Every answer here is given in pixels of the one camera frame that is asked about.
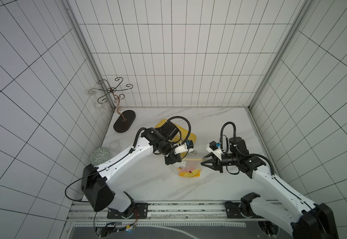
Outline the clear resealable zip bag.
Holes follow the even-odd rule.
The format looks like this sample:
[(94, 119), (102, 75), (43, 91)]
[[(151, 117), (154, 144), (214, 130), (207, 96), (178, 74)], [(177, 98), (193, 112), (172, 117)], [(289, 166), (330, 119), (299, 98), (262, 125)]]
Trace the clear resealable zip bag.
[(203, 160), (199, 158), (185, 158), (181, 162), (174, 164), (173, 175), (184, 178), (199, 177), (202, 170), (202, 162)]

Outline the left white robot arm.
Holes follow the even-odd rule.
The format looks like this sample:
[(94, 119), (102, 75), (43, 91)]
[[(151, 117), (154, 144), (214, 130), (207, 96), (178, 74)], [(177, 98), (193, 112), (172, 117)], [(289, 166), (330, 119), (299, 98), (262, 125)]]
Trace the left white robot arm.
[[(181, 135), (178, 126), (172, 123), (174, 119), (187, 123), (188, 130), (184, 139), (173, 141), (176, 135)], [(157, 128), (140, 128), (130, 147), (105, 163), (98, 166), (89, 164), (84, 168), (79, 181), (86, 202), (95, 212), (108, 208), (117, 211), (124, 218), (131, 217), (137, 212), (134, 199), (123, 190), (111, 189), (111, 185), (134, 164), (156, 151), (164, 157), (165, 165), (181, 162), (181, 154), (193, 150), (190, 133), (191, 124), (183, 116), (171, 117)]]

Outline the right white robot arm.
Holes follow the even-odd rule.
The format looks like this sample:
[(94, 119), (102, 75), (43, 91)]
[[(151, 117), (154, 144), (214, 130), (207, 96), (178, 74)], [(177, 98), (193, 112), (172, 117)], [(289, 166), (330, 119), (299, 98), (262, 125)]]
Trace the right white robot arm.
[(262, 217), (287, 232), (294, 239), (337, 239), (339, 237), (332, 209), (317, 204), (275, 174), (274, 166), (263, 155), (249, 153), (245, 141), (236, 135), (235, 123), (226, 122), (219, 142), (207, 146), (209, 152), (202, 166), (223, 172), (236, 166), (240, 173), (267, 189), (283, 206), (279, 207), (251, 192), (240, 199), (244, 218)]

